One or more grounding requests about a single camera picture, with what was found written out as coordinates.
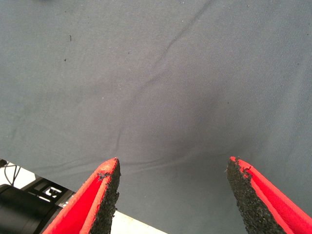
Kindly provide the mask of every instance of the gray fabric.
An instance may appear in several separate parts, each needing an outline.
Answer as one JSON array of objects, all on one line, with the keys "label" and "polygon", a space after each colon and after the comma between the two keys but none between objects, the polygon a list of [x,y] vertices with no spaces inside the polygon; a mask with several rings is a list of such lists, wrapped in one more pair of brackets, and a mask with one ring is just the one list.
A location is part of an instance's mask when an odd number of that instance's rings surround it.
[{"label": "gray fabric", "polygon": [[3,0],[0,157],[77,190],[118,156],[121,212],[171,234],[240,234],[224,173],[235,155],[312,215],[311,12]]}]

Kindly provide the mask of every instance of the crease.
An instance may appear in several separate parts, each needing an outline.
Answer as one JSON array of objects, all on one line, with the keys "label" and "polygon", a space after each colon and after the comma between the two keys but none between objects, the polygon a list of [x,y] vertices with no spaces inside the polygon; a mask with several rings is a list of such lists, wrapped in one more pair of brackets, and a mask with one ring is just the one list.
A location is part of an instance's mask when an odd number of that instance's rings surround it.
[{"label": "crease", "polygon": [[196,21],[207,11],[211,3],[212,3],[212,0],[205,2],[205,4],[189,20],[188,24],[185,25],[182,28],[182,30],[169,42],[169,44],[161,52],[159,59],[154,64],[154,67],[157,66],[166,57],[169,49],[173,46],[173,44],[175,44],[179,39],[181,39],[183,34],[186,33],[196,23]]}]

